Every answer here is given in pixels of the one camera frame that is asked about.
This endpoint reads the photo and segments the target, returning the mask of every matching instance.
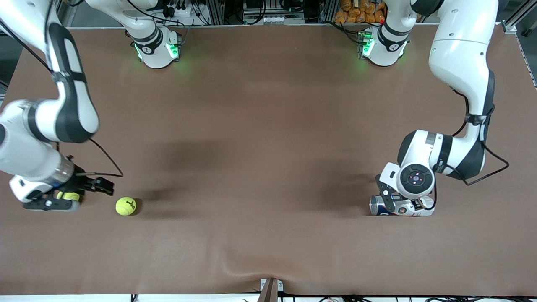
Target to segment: robotic arm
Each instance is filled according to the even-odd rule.
[[[164,68],[179,59],[182,38],[175,31],[157,26],[140,10],[157,5],[157,0],[86,0],[91,7],[119,22],[134,41],[138,56],[150,68]]]
[[[100,191],[112,195],[113,183],[90,179],[84,170],[52,148],[52,142],[82,143],[99,129],[75,41],[50,13],[48,0],[4,0],[0,25],[45,53],[58,99],[9,103],[0,115],[0,170],[14,175],[10,187],[23,207],[72,211],[76,200],[58,200],[53,191]]]
[[[467,128],[462,138],[425,130],[407,135],[398,164],[388,163],[376,179],[381,194],[371,198],[374,215],[430,215],[434,203],[426,195],[434,188],[434,173],[464,180],[478,175],[485,163],[484,143],[494,110],[495,79],[487,66],[486,53],[498,0],[410,0],[408,6],[425,16],[438,12],[440,26],[429,67],[437,78],[466,97]],[[377,48],[386,52],[386,48],[376,47],[371,57],[375,57]],[[397,60],[398,56],[393,54],[391,59]]]

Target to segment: brown table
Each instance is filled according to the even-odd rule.
[[[126,177],[114,197],[42,213],[2,175],[0,293],[247,292],[276,277],[294,294],[537,295],[537,93],[500,27],[488,145],[511,168],[471,187],[439,177],[429,218],[369,214],[405,135],[462,123],[463,99],[427,65],[435,31],[416,27],[380,68],[332,27],[195,29],[162,70],[138,62],[123,30],[74,31],[96,140]],[[45,97],[55,87],[24,53],[7,100]],[[114,171],[90,143],[61,150]],[[499,167],[489,156],[484,172]],[[122,196],[142,211],[117,215]]]

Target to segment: metal can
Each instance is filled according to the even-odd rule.
[[[371,214],[374,216],[388,216],[388,215],[395,215],[395,216],[430,216],[434,212],[434,207],[431,208],[434,205],[434,200],[429,196],[424,196],[419,199],[421,204],[419,202],[416,202],[414,200],[396,200],[394,201],[395,204],[395,211],[390,212],[388,209],[386,209],[386,206],[384,204],[384,200],[381,196],[373,195],[371,196],[371,199],[369,200],[369,209],[371,210]]]

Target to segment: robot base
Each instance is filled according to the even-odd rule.
[[[396,51],[388,51],[376,38],[378,36],[378,31],[378,27],[372,26],[359,33],[359,41],[363,41],[364,45],[358,46],[358,54],[361,59],[368,59],[371,63],[377,66],[385,67],[393,65],[403,55],[407,42]]]
[[[142,49],[136,48],[140,62],[144,62],[148,67],[160,69],[168,66],[171,62],[178,62],[181,55],[181,45],[183,36],[166,27],[159,27],[162,31],[162,43],[152,54],[146,54]]]

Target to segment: can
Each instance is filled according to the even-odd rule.
[[[424,196],[419,200],[421,204],[410,199],[395,200],[395,211],[390,212],[386,208],[382,197],[373,195],[369,200],[369,210],[374,216],[431,216],[434,213],[434,207],[430,210],[427,210],[427,208],[431,208],[434,205],[434,200],[429,196]]]

